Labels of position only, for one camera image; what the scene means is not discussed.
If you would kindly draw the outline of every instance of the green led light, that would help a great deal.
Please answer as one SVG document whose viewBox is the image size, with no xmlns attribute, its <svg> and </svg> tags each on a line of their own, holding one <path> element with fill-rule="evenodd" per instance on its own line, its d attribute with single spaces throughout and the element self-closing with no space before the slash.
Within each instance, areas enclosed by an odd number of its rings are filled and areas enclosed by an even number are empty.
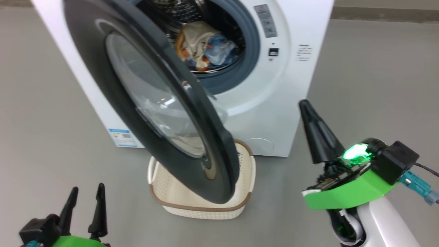
<svg viewBox="0 0 439 247">
<path fill-rule="evenodd" d="M 370 153 L 366 152 L 367 144 L 355 144 L 343 154 L 343 159 L 352 160 L 357 157 L 367 157 Z"/>
</svg>

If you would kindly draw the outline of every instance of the laundry basket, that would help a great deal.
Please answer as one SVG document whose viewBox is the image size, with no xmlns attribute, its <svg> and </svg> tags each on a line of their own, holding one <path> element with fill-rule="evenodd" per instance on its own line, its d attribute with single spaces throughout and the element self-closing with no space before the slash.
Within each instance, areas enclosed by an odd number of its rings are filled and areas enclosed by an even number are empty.
<svg viewBox="0 0 439 247">
<path fill-rule="evenodd" d="M 235 193 L 225 204 L 211 203 L 192 192 L 172 176 L 154 157 L 148 167 L 152 197 L 169 213 L 189 218 L 225 220 L 239 216 L 250 196 L 256 177 L 256 163 L 250 148 L 235 140 L 239 153 L 239 177 Z"/>
</svg>

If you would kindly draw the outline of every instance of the wall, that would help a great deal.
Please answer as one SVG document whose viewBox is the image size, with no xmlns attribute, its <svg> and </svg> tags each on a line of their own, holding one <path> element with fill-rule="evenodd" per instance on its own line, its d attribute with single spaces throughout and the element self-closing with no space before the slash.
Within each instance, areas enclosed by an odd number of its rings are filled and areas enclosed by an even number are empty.
<svg viewBox="0 0 439 247">
<path fill-rule="evenodd" d="M 439 10 L 438 0 L 335 0 L 335 6 Z"/>
</svg>

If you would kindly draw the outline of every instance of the washing machine door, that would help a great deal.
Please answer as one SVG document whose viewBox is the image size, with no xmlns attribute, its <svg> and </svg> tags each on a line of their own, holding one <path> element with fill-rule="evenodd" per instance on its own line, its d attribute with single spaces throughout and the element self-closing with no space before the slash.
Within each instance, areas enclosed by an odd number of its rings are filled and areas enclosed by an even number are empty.
<svg viewBox="0 0 439 247">
<path fill-rule="evenodd" d="M 227 202 L 239 161 L 217 112 L 226 113 L 215 109 L 165 34 L 123 0 L 65 0 L 64 13 L 88 70 L 142 144 L 189 189 Z"/>
</svg>

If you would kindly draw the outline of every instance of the sticker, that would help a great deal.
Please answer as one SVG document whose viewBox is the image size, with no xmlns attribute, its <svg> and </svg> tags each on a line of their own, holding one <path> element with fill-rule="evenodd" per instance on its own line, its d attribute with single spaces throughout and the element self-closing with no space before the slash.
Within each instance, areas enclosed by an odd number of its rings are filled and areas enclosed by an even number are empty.
<svg viewBox="0 0 439 247">
<path fill-rule="evenodd" d="M 296 61 L 309 61 L 313 48 L 308 44 L 301 44 L 296 52 Z"/>
<path fill-rule="evenodd" d="M 114 143 L 118 147 L 137 147 L 129 130 L 108 129 Z"/>
<path fill-rule="evenodd" d="M 261 20 L 262 27 L 264 28 L 265 37 L 277 37 L 276 26 L 274 25 L 268 5 L 264 4 L 255 6 L 255 10 L 259 16 L 259 20 Z"/>
</svg>

